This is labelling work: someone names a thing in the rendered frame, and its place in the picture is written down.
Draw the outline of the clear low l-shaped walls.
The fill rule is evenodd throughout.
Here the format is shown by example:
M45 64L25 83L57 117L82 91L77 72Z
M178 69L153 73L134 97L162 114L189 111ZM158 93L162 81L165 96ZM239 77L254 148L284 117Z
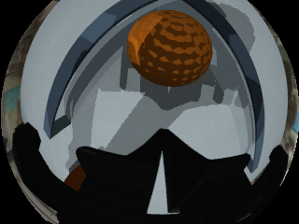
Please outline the clear low l-shaped walls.
M233 119L235 119L240 154L247 153L250 155L247 167L251 171L255 152L255 123L253 105L251 105L250 94L246 79L242 74L242 68L239 67L235 54L225 44L224 38L221 38L218 31L205 19L205 16L199 14L197 10L194 10L194 7L182 0L157 0L156 3L148 4L121 20L105 36L102 36L101 40L87 53L85 59L79 64L78 70L72 76L71 81L68 82L64 96L61 98L59 111L56 112L51 137L74 120L79 106L89 96L90 90L96 86L98 79L101 79L102 75L109 70L109 67L127 51L127 36L130 34L135 22L138 22L138 19L143 18L143 16L149 15L150 12L158 10L184 12L184 14L188 14L201 22L202 26L205 26L213 45L213 55L212 60L210 60L212 63L209 64L209 68L216 76L217 81L220 82L221 90L227 98Z

